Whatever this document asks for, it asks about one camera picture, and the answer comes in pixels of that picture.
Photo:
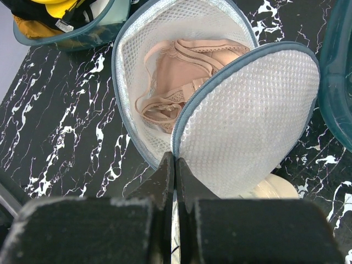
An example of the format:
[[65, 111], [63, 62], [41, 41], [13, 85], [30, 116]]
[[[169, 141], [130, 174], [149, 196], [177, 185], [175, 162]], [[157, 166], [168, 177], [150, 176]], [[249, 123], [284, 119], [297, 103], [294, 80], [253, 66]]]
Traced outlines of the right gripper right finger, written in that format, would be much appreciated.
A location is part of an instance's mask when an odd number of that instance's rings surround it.
[[343, 263], [322, 211], [298, 199], [220, 199], [175, 163], [181, 263]]

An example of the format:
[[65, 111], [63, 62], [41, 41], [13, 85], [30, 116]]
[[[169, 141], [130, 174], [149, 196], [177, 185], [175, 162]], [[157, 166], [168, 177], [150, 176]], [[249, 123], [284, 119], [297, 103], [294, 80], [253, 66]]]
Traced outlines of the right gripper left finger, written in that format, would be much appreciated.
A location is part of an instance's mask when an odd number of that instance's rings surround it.
[[1, 263], [170, 263], [174, 158], [126, 198], [46, 197], [19, 211]]

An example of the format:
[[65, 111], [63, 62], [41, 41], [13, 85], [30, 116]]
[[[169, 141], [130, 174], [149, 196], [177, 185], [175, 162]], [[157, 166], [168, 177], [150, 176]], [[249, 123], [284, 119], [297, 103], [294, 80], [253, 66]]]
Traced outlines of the white mesh laundry bag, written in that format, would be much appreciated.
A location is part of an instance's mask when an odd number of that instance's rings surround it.
[[[152, 95], [148, 77], [158, 42], [230, 39], [249, 53], [221, 69], [188, 100], [171, 133], [138, 114]], [[281, 41], [259, 45], [233, 1], [148, 1], [123, 25], [113, 46], [120, 115], [139, 154], [157, 168], [165, 152], [221, 198], [255, 188], [291, 151], [313, 113], [320, 70], [312, 50]]]

